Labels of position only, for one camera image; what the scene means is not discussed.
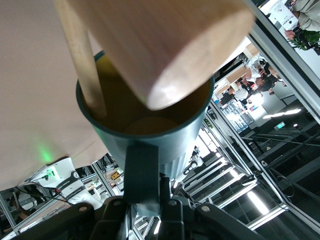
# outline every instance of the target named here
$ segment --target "teal mug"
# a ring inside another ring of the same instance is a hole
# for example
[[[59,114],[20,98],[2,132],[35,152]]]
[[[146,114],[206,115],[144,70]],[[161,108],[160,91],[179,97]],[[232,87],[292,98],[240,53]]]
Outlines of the teal mug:
[[[140,184],[145,186],[153,181],[147,177],[152,174],[161,173],[170,179],[177,177],[192,156],[206,108],[213,95],[214,79],[209,79],[176,104],[151,111],[131,92],[103,52],[95,56],[95,62],[106,106],[106,118],[96,120],[91,116],[79,83],[76,86],[76,99],[84,116],[124,170],[125,178],[133,181],[144,179]],[[126,168],[129,165],[135,169],[132,174],[127,174]],[[124,185],[125,195],[127,191],[136,191],[132,188],[127,190],[126,181]]]

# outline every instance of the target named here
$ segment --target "wooden handle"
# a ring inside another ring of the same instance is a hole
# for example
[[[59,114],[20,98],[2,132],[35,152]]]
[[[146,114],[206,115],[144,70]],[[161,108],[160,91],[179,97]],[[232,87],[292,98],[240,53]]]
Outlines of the wooden handle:
[[[241,0],[68,1],[151,110],[205,83],[254,22]]]
[[[87,27],[65,0],[54,0],[84,100],[96,119],[106,116],[105,102]]]

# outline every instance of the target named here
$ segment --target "ceiling light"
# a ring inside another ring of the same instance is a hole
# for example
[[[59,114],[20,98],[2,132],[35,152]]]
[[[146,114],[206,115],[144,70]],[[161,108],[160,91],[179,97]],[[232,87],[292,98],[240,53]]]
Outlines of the ceiling light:
[[[280,117],[280,116],[282,116],[284,114],[285,114],[284,112],[279,112],[279,113],[273,114],[272,117],[276,118],[276,117]]]
[[[270,118],[272,118],[272,115],[266,115],[263,117],[263,119],[270,119]]]
[[[290,114],[297,114],[301,111],[301,109],[294,109],[294,110],[290,110],[290,111],[286,111],[284,115],[290,115]]]
[[[153,232],[154,235],[156,235],[159,232],[160,224],[161,224],[161,220],[158,221],[158,223],[154,229],[154,232]]]
[[[258,196],[253,191],[249,191],[247,195],[250,198],[251,202],[263,215],[269,213],[269,210],[266,207],[266,205],[258,198]]]
[[[234,170],[234,169],[231,169],[230,170],[230,174],[236,179],[239,175],[238,173]]]

